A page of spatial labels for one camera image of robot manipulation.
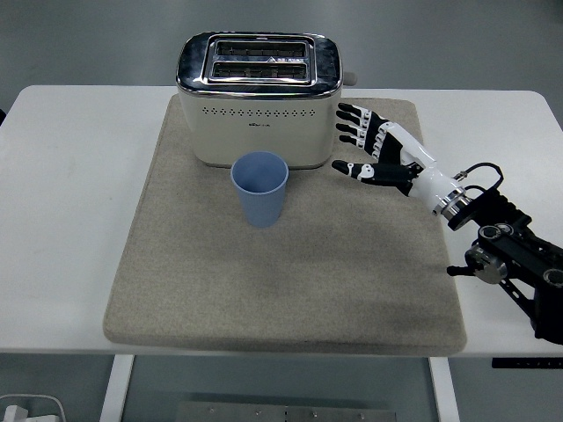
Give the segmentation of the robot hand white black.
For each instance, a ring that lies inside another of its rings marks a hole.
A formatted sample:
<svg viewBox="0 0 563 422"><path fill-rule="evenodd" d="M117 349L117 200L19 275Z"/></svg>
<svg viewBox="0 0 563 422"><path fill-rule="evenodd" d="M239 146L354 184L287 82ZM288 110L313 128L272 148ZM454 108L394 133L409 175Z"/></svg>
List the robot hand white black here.
<svg viewBox="0 0 563 422"><path fill-rule="evenodd" d="M444 175L422 144L398 123L358 105L338 104L342 120L336 125L339 140L368 154L371 164L334 160L332 167L364 184L393 186L417 198L428 210L441 213L451 199L464 192L457 181Z"/></svg>

